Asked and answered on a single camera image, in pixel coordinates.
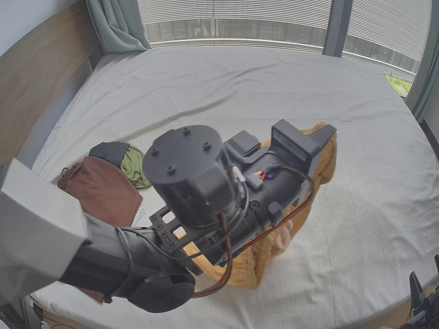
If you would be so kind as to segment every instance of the bed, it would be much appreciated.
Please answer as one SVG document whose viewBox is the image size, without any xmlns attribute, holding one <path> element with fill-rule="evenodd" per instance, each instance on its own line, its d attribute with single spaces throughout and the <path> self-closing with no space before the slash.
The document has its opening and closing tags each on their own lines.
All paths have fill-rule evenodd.
<svg viewBox="0 0 439 329">
<path fill-rule="evenodd" d="M 423 285 L 437 278 L 439 164 L 413 115 L 373 65 L 251 47 L 108 55 L 64 111 L 32 169 L 55 183 L 63 167 L 102 141 L 146 151 L 166 130 L 192 124 L 210 125 L 224 140 L 240 130 L 266 140 L 280 118 L 300 129 L 320 121 L 335 126 L 337 169 L 258 291 L 225 287 L 162 315 L 125 299 L 99 304 L 58 282 L 32 298 L 93 329 L 351 328 L 367 322 L 377 328 L 388 323 L 389 313 L 403 323 L 410 272 Z M 141 194 L 134 225 L 147 226 L 163 201 L 153 189 Z M 197 288 L 210 284 L 205 276 L 197 279 Z"/>
</svg>

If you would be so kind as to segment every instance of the wooden headboard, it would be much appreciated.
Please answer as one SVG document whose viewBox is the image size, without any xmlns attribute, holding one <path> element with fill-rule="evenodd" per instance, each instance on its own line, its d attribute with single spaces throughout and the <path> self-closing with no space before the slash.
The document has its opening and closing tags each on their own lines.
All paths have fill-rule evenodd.
<svg viewBox="0 0 439 329">
<path fill-rule="evenodd" d="M 81 0 L 0 57 L 0 163 L 19 154 L 43 110 L 98 47 Z"/>
</svg>

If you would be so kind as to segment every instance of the folded clothes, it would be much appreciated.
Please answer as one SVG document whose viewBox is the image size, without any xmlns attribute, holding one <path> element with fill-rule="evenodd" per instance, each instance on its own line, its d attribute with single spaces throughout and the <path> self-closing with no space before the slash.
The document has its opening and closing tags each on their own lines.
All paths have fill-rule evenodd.
<svg viewBox="0 0 439 329">
<path fill-rule="evenodd" d="M 325 125 L 326 124 L 321 122 L 318 123 L 314 128 L 305 129 L 302 130 L 302 132 L 309 135 Z M 270 140 L 267 140 L 261 144 L 262 146 L 269 146 Z M 316 194 L 321 184 L 326 184 L 332 179 L 335 171 L 336 156 L 337 136 L 334 134 L 334 136 L 323 149 L 317 169 L 314 173 L 313 180 L 316 188 Z M 310 214 L 312 203 L 313 200 L 307 207 L 304 208 L 303 211 L 291 218 L 291 222 L 285 223 L 285 225 L 274 230 L 265 238 L 261 239 L 259 242 L 245 249 L 238 256 L 236 256 L 233 259 L 232 274 L 228 281 L 228 285 L 256 290 L 261 284 L 268 262 L 272 258 L 285 251 L 291 239 L 304 225 Z M 292 213 L 295 209 L 296 208 L 291 205 L 284 211 L 284 217 Z M 194 243 L 185 246 L 184 250 L 188 255 L 194 255 L 195 253 L 199 252 L 199 249 L 197 249 Z M 207 276 L 215 280 L 219 280 L 226 269 L 226 267 L 212 266 L 212 264 L 204 256 L 194 258 L 194 262 Z"/>
<path fill-rule="evenodd" d="M 142 171 L 145 155 L 134 146 L 119 141 L 100 143 L 91 148 L 89 156 L 101 158 L 115 165 L 136 189 L 146 189 L 151 186 Z"/>
<path fill-rule="evenodd" d="M 76 197 L 84 212 L 116 227 L 130 227 L 142 196 L 115 165 L 94 156 L 63 170 L 57 186 Z M 97 301 L 101 294 L 84 291 Z"/>
</svg>

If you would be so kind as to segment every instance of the square hole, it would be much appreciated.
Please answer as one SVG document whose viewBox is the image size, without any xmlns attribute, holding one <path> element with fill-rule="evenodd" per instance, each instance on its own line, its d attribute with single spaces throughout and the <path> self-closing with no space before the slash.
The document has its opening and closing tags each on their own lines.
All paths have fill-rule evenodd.
<svg viewBox="0 0 439 329">
<path fill-rule="evenodd" d="M 174 215 L 172 212 L 168 212 L 168 213 L 166 213 L 166 215 L 164 215 L 164 216 L 162 217 L 163 222 L 164 222 L 165 224 L 168 224 L 169 222 L 173 221 L 174 218 L 175 218 L 175 215 Z"/>
<path fill-rule="evenodd" d="M 177 239 L 181 239 L 186 235 L 186 230 L 184 230 L 184 228 L 180 226 L 177 229 L 175 229 L 172 233 Z"/>
</svg>

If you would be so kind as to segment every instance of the building facade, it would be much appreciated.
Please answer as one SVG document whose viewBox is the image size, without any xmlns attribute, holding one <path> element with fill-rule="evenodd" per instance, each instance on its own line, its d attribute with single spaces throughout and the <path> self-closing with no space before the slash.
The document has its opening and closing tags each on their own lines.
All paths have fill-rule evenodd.
<svg viewBox="0 0 439 329">
<path fill-rule="evenodd" d="M 321 53 L 332 0 L 139 0 L 153 47 L 241 45 Z M 413 81 L 431 0 L 353 0 L 343 57 Z"/>
</svg>

